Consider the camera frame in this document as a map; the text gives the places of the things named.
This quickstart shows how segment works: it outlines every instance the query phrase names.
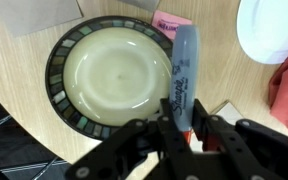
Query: marker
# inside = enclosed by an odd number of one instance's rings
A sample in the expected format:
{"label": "marker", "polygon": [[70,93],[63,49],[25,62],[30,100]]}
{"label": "marker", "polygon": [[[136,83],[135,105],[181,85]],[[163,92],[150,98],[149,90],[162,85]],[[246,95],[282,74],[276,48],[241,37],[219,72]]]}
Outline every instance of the marker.
{"label": "marker", "polygon": [[172,53],[169,101],[174,121],[189,142],[198,69],[199,33],[194,25],[181,25]]}

